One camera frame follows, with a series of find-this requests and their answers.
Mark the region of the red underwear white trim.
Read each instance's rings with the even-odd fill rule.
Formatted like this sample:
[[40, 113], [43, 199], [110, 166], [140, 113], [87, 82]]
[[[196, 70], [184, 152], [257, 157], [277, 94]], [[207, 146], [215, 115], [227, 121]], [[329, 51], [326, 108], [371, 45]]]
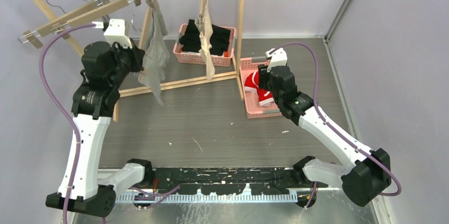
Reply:
[[274, 103], [272, 93], [259, 86], [258, 71], [254, 71], [247, 76], [244, 83], [244, 90], [257, 94], [259, 106], [270, 106]]

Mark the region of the grey striped underwear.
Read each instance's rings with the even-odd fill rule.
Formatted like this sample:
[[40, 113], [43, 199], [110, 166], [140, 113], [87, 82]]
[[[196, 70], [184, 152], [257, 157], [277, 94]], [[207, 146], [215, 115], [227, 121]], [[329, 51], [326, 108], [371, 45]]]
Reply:
[[149, 87], [158, 104], [163, 105], [161, 99], [161, 82], [165, 79], [164, 69], [169, 61], [168, 51], [164, 37], [168, 34], [166, 23], [162, 15], [158, 0], [154, 0], [154, 33], [148, 52], [143, 58], [143, 71], [138, 74], [138, 82]]

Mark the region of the wooden hanger of red underwear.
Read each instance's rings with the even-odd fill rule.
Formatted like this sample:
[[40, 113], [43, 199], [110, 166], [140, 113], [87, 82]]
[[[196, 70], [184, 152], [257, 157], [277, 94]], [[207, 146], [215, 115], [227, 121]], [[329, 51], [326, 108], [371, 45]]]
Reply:
[[99, 19], [101, 17], [105, 17], [106, 15], [109, 15], [111, 13], [114, 13], [122, 8], [125, 8], [126, 6], [129, 6], [131, 3], [134, 3], [135, 6], [139, 6], [141, 4], [141, 0], [114, 0], [110, 1], [106, 5], [102, 5], [99, 8], [94, 9], [93, 11], [87, 12], [81, 16], [78, 16], [74, 19], [71, 19], [67, 21], [67, 23], [64, 25], [62, 30], [67, 28], [73, 28], [82, 24], [88, 24], [90, 22], [93, 22], [96, 19]]

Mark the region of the wooden hanger of striped underwear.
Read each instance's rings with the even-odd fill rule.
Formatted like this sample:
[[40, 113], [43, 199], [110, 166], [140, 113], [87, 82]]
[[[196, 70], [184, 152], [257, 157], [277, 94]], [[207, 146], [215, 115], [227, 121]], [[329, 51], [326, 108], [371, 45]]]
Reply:
[[155, 6], [154, 6], [154, 0], [145, 0], [145, 3], [147, 5], [146, 11], [143, 17], [143, 25], [141, 27], [141, 34], [139, 37], [139, 43], [138, 48], [148, 52], [151, 39], [154, 33], [154, 12], [155, 12]]

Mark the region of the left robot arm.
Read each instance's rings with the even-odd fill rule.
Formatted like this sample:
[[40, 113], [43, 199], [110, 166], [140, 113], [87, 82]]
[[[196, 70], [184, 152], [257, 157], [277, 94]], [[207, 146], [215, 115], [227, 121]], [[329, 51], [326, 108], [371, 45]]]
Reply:
[[46, 206], [95, 217], [108, 216], [117, 196], [128, 188], [152, 186], [155, 173], [149, 160], [130, 159], [118, 171], [100, 179], [98, 166], [106, 131], [118, 101], [119, 87], [130, 72], [143, 69], [144, 51], [134, 43], [123, 46], [98, 41], [82, 56], [83, 82], [73, 95], [69, 120], [75, 125], [68, 163], [57, 192]]

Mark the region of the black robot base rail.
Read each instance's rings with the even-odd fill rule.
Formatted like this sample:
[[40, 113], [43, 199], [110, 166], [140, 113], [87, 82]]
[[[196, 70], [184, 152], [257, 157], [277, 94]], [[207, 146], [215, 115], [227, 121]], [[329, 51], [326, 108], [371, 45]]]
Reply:
[[167, 193], [176, 186], [180, 195], [239, 195], [249, 186], [251, 195], [282, 195], [313, 187], [291, 167], [158, 167], [151, 180], [133, 187], [150, 193]]

